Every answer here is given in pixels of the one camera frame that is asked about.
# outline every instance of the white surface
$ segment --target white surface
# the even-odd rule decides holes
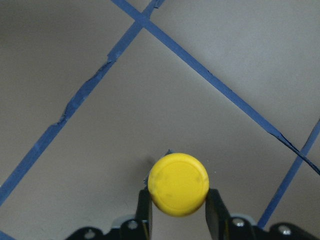
[[[319,10],[319,1],[166,0],[151,20],[301,148],[320,117]],[[133,21],[109,1],[2,1],[0,19],[3,183]],[[230,212],[256,221],[296,157],[142,30],[0,208],[0,230],[17,240],[107,232],[135,211],[168,148],[198,158]],[[319,154],[317,140],[318,166]],[[319,237],[319,184],[303,164],[270,224]],[[154,209],[152,236],[210,239],[204,209],[186,218]]]

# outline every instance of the round yellow object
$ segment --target round yellow object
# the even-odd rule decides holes
[[[205,167],[193,156],[171,153],[151,169],[148,190],[161,211],[182,217],[194,213],[204,203],[209,177]]]

